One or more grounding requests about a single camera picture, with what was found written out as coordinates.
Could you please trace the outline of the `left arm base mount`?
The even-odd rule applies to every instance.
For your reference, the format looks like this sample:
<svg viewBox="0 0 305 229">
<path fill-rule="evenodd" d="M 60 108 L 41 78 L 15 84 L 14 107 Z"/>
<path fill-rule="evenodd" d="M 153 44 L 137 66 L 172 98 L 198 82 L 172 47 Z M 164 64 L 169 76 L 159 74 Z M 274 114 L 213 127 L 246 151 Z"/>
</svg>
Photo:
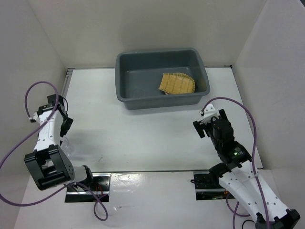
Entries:
<svg viewBox="0 0 305 229">
<path fill-rule="evenodd" d="M 87 187 L 101 200 L 101 202 L 109 202 L 110 192 L 110 173 L 93 173 L 93 183 Z M 68 187 L 65 195 L 65 203 L 90 203 L 95 202 L 94 196 L 86 189 L 73 185 Z"/>
</svg>

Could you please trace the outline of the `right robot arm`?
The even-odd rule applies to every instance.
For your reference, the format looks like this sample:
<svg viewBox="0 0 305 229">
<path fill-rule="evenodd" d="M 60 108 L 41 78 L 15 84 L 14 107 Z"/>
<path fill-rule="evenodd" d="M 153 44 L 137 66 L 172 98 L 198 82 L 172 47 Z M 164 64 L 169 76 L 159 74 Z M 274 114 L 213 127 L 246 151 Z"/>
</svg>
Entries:
<svg viewBox="0 0 305 229">
<path fill-rule="evenodd" d="M 193 123 L 201 138 L 208 136 L 221 163 L 209 170 L 209 183 L 223 187 L 246 209 L 257 229 L 292 229 L 300 219 L 289 209 L 252 164 L 252 157 L 234 138 L 234 130 L 223 109 L 212 104 L 201 111 L 203 119 Z"/>
</svg>

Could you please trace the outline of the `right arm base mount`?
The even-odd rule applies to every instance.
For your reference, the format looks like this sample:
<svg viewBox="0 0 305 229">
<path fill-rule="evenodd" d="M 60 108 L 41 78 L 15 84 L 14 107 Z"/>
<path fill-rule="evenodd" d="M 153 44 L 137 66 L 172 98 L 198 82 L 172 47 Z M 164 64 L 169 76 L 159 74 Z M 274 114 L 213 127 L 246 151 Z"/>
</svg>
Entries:
<svg viewBox="0 0 305 229">
<path fill-rule="evenodd" d="M 212 181 L 208 170 L 194 171 L 190 182 L 194 184 L 197 201 L 224 199 L 227 195 L 224 188 Z"/>
</svg>

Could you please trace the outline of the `woven bamboo basket tray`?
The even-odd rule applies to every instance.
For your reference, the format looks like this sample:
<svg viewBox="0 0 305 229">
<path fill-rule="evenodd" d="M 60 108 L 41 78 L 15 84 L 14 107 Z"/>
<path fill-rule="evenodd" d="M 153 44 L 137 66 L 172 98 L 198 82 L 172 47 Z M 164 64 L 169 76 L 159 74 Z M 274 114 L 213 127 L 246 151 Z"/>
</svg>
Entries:
<svg viewBox="0 0 305 229">
<path fill-rule="evenodd" d="M 164 73 L 159 90 L 173 94 L 194 93 L 195 80 L 184 73 Z"/>
</svg>

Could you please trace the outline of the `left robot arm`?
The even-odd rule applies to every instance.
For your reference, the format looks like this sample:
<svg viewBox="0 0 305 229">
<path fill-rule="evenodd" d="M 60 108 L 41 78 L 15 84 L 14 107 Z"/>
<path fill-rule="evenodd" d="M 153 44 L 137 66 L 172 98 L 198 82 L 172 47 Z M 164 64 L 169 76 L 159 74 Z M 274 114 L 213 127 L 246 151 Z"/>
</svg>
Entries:
<svg viewBox="0 0 305 229">
<path fill-rule="evenodd" d="M 32 153 L 24 157 L 25 165 L 39 190 L 46 190 L 69 182 L 78 182 L 83 190 L 91 190 L 95 179 L 86 166 L 76 167 L 61 148 L 62 138 L 67 134 L 73 119 L 68 117 L 64 107 L 64 98 L 56 95 L 47 97 L 48 104 L 40 106 L 36 120 L 41 130 Z"/>
</svg>

